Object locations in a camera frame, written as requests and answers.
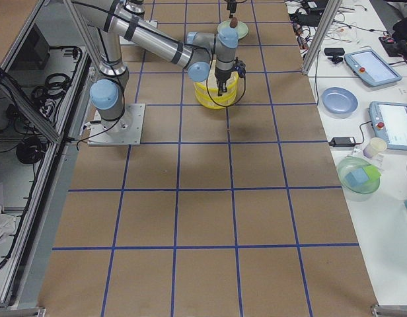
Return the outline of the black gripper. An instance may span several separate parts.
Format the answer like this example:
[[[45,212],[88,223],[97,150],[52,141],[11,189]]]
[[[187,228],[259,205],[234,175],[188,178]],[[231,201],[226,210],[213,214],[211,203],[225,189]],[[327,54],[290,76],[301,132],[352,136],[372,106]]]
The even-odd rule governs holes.
[[[229,18],[233,18],[236,13],[236,1],[227,0],[227,10]],[[215,62],[215,78],[217,80],[217,95],[223,96],[227,92],[226,82],[231,76],[231,65],[223,61]]]

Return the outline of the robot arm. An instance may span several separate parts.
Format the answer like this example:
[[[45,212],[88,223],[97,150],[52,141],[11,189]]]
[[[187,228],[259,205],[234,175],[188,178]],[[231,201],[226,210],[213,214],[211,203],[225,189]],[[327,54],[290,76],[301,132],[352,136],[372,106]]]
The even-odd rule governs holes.
[[[143,5],[143,1],[140,0],[125,0],[125,1],[121,1],[123,8],[134,15],[137,15],[141,18],[144,17],[145,14],[145,7]],[[229,18],[233,18],[235,13],[236,13],[236,9],[237,9],[237,4],[239,3],[238,1],[226,1],[227,3],[227,7],[226,9],[229,12]]]
[[[194,82],[206,81],[213,72],[218,96],[228,92],[227,81],[233,73],[242,79],[246,77],[245,65],[236,56],[239,35],[234,26],[216,34],[190,32],[182,42],[143,20],[133,11],[130,1],[72,1],[71,4],[88,25],[96,29],[98,66],[106,79],[126,74],[121,38],[180,66]]]

